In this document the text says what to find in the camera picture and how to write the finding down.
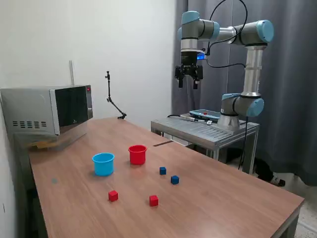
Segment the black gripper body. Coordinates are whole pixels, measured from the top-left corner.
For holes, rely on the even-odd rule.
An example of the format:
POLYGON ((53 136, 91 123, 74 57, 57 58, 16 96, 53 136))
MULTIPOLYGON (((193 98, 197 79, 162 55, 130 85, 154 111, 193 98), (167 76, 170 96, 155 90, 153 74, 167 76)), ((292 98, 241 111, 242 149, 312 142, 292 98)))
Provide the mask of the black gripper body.
POLYGON ((183 74, 197 74, 197 51, 181 52, 181 71, 183 74))

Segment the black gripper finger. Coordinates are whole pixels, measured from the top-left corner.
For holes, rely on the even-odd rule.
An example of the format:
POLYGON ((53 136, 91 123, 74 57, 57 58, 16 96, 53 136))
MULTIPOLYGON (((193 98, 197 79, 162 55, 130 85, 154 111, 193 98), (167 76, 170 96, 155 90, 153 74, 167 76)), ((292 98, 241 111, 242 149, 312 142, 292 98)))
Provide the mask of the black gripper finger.
POLYGON ((184 78, 184 67, 183 67, 183 65, 175 67, 174 77, 178 81, 178 87, 182 88, 183 87, 183 78, 184 78))
POLYGON ((192 78, 194 80, 193 89, 198 89, 198 84, 203 79, 203 66, 202 65, 195 66, 192 78))

